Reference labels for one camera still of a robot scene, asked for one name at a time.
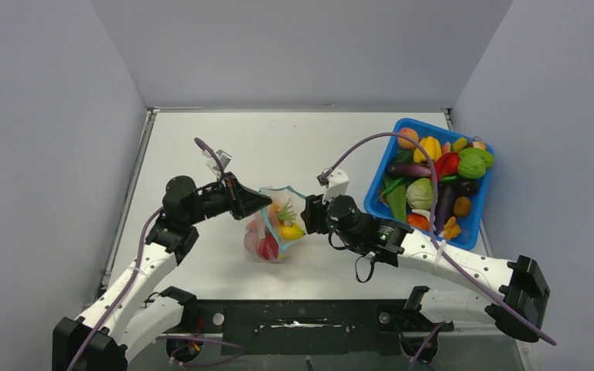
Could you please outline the clear zip top bag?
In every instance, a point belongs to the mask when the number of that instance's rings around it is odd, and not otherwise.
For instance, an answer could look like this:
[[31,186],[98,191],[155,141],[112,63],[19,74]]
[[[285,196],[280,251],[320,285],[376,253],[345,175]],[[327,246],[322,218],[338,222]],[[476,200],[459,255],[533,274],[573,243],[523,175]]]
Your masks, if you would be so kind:
[[[290,200],[293,206],[293,210],[296,213],[296,220],[294,224],[298,224],[306,235],[306,228],[304,223],[301,221],[300,213],[305,209],[306,196],[291,186],[284,187],[262,187],[259,192],[270,196],[273,203],[283,203],[284,201]],[[281,240],[277,233],[277,229],[280,225],[273,225],[268,218],[269,206],[265,207],[259,212],[256,212],[247,223],[245,228],[245,234],[243,239],[244,248],[250,253],[256,256],[256,258],[262,260],[257,254],[257,245],[259,240],[264,239],[267,236],[272,236],[277,240],[281,251],[281,257],[277,261],[267,261],[276,263],[281,261],[288,250],[288,248],[294,245],[298,240],[284,241]]]

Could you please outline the red toy apple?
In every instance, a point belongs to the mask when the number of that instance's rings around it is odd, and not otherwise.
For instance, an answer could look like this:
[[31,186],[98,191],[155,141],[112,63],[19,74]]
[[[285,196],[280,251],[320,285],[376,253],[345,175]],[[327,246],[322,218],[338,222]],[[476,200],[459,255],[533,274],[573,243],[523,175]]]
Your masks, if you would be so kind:
[[262,260],[277,261],[281,257],[280,247],[276,239],[267,236],[259,240],[257,245],[257,254]]

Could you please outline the yellow toy banana bunch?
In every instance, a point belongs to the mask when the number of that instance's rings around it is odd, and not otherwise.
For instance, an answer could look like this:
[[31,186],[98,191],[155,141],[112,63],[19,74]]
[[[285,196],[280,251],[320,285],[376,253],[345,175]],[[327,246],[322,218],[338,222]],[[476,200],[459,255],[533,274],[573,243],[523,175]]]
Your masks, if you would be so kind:
[[305,232],[298,224],[280,225],[277,229],[277,233],[281,240],[284,241],[299,240],[305,236]]

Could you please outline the orange toy carrot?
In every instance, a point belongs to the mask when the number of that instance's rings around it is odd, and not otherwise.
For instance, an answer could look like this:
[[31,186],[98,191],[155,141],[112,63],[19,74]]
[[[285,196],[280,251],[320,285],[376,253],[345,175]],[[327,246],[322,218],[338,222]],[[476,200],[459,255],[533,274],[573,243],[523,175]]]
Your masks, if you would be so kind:
[[291,226],[295,223],[296,213],[290,200],[274,202],[269,206],[268,218],[273,225]]

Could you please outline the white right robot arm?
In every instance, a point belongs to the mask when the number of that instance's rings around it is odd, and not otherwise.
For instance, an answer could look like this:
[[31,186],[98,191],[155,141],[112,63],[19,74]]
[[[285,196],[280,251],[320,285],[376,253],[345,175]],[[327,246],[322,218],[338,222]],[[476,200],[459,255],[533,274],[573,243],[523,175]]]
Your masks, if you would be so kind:
[[530,257],[500,259],[452,247],[406,224],[363,213],[346,195],[329,201],[321,195],[307,196],[300,217],[308,234],[339,237],[342,251],[368,262],[369,275],[376,264],[387,264],[466,289],[464,295],[449,300],[442,292],[420,289],[417,301],[404,309],[411,328],[458,321],[465,312],[470,321],[492,323],[513,339],[557,343],[542,329],[551,289],[538,262]]

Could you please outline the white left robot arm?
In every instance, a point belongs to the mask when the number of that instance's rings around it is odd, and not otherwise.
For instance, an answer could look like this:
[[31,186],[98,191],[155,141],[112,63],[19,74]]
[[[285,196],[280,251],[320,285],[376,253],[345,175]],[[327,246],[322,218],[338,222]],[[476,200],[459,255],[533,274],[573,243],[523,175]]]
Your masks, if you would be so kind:
[[202,187],[186,175],[171,179],[161,208],[142,228],[131,264],[75,319],[57,323],[52,368],[126,370],[142,349],[183,317],[191,297],[178,288],[167,288],[150,308],[140,307],[192,250],[199,237],[196,224],[223,213],[242,220],[271,203],[270,196],[240,184],[230,172]]

